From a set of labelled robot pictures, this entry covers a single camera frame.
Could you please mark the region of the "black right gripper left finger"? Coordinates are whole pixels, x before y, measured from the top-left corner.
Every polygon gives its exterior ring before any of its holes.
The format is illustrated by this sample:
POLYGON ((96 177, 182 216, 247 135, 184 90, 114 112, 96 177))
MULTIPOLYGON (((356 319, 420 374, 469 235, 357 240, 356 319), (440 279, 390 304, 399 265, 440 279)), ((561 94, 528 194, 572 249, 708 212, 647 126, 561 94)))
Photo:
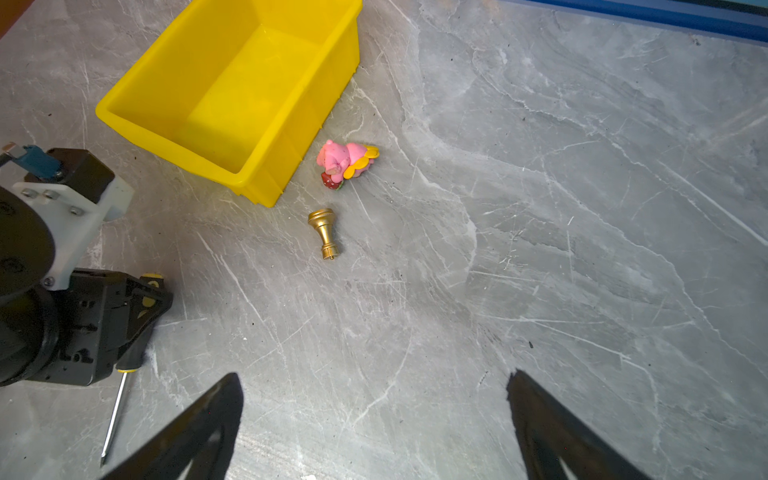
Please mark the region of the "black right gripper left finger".
POLYGON ((106 479, 223 479, 234 453, 244 394, 235 372, 198 400, 106 479))

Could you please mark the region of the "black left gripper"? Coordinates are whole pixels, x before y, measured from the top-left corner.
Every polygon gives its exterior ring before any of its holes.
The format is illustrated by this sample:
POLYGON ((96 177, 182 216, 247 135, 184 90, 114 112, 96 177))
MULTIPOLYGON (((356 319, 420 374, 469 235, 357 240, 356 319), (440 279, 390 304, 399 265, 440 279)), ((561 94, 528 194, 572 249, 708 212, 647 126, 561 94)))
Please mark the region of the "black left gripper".
POLYGON ((174 300, 160 275, 75 270, 70 288, 53 294, 59 320, 57 342, 29 379, 88 386, 109 377, 153 317, 138 317, 144 297, 159 300, 154 308, 157 322, 174 300))

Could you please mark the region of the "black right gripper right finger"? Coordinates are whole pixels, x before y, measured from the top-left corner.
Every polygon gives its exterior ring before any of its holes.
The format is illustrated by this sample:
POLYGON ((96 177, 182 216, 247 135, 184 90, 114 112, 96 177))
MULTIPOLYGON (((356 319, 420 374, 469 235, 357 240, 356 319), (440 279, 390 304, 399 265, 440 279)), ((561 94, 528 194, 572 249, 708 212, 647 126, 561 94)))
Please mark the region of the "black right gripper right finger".
POLYGON ((511 374, 507 399, 530 479, 646 479, 526 372, 511 374))

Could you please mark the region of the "black yellow screwdriver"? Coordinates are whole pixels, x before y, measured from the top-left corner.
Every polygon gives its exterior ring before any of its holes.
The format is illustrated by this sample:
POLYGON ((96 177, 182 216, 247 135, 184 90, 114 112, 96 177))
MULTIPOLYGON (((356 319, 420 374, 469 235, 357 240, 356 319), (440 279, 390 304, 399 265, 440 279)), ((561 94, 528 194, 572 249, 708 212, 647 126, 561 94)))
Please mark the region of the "black yellow screwdriver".
POLYGON ((153 317, 149 320, 146 329, 137 336, 136 340, 126 350, 124 355, 118 360, 116 370, 121 373, 121 380, 117 391, 114 406, 111 412, 106 437, 100 454, 99 467, 103 468, 107 463, 111 446, 116 434, 118 417, 120 414, 121 404, 126 391, 126 385, 128 376, 130 373, 137 371, 143 365, 143 358, 146 347, 150 341, 152 331, 155 323, 157 322, 157 315, 154 313, 154 308, 159 305, 159 300, 151 297, 144 297, 141 302, 141 311, 138 317, 143 318, 150 314, 153 317))

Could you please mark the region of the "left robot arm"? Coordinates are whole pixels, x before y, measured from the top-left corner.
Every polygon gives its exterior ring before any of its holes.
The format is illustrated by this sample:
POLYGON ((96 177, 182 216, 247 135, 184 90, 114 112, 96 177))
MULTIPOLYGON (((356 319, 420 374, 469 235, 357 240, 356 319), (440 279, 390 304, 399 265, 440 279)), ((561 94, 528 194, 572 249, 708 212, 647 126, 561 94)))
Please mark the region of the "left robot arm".
POLYGON ((1 192, 1 384, 88 386, 138 366, 173 295, 157 276, 76 269, 68 288, 43 285, 54 260, 43 220, 1 192))

